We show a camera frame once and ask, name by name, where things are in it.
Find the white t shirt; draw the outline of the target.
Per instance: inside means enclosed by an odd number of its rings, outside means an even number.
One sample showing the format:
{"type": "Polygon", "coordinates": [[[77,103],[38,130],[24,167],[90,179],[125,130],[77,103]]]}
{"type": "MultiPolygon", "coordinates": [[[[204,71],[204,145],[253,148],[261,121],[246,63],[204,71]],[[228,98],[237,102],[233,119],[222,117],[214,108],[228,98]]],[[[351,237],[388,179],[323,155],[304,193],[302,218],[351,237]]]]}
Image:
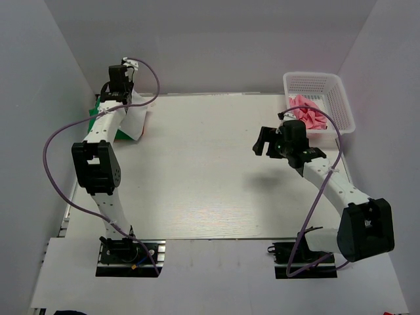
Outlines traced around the white t shirt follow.
{"type": "Polygon", "coordinates": [[[149,105],[133,106],[128,108],[127,115],[121,122],[119,129],[127,133],[132,140],[138,140],[142,131],[144,114],[149,105]]]}

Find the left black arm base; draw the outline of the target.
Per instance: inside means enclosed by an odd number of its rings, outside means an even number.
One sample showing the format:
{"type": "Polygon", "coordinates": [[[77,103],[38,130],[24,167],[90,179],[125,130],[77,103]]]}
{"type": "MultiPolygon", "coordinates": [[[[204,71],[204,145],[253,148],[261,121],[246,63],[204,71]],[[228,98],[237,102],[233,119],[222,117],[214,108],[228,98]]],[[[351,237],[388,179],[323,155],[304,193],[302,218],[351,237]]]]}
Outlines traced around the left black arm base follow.
{"type": "Polygon", "coordinates": [[[143,248],[130,239],[100,238],[97,278],[157,278],[165,260],[165,241],[145,241],[143,248]]]}

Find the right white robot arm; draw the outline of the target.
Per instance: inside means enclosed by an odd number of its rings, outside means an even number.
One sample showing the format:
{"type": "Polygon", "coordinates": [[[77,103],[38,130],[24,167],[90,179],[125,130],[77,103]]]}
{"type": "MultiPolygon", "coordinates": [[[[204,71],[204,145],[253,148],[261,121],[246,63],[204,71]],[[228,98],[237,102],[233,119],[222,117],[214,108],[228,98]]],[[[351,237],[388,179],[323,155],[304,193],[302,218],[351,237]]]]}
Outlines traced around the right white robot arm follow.
{"type": "Polygon", "coordinates": [[[313,261],[320,252],[339,253],[353,263],[392,251],[395,247],[390,203],[361,192],[336,171],[319,148],[311,147],[298,123],[279,129],[262,127],[253,145],[256,155],[286,159],[300,176],[319,189],[341,220],[338,228],[305,228],[297,234],[297,256],[313,261]]]}

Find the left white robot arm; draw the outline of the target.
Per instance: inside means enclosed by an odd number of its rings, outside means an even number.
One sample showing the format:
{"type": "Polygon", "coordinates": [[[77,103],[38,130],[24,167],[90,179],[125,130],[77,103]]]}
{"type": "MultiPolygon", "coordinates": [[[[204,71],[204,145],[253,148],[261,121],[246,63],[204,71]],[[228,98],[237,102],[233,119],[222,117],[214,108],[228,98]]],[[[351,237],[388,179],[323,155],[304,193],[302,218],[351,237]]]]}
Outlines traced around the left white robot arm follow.
{"type": "Polygon", "coordinates": [[[105,84],[98,107],[101,116],[94,119],[83,141],[72,146],[78,184],[91,195],[104,217],[105,240],[122,240],[127,235],[135,235],[119,198],[121,168],[113,149],[115,135],[127,110],[112,110],[116,106],[130,104],[132,90],[132,83],[123,83],[119,87],[110,82],[105,84]]]}

